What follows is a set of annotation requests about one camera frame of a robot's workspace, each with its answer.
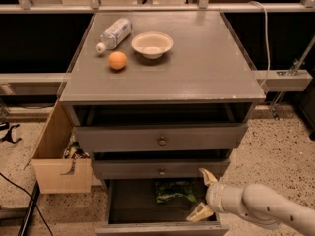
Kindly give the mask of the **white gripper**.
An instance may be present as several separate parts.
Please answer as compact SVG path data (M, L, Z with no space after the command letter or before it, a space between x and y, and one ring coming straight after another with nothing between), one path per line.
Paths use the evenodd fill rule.
M199 168L203 175L204 184L209 186L204 203L199 203L187 216L189 222L198 222L214 214L232 213L243 214L245 206L242 201L243 189L219 183L216 177L205 168Z

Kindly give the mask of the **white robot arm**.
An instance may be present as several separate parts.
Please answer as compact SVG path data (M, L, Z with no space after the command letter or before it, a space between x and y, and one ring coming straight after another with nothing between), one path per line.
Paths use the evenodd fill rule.
M277 229L281 224L304 236L315 236L315 210L290 201L262 184L244 188L220 183L216 177L200 168L208 187L205 201L200 202L187 220L198 222L216 213L231 213L266 229Z

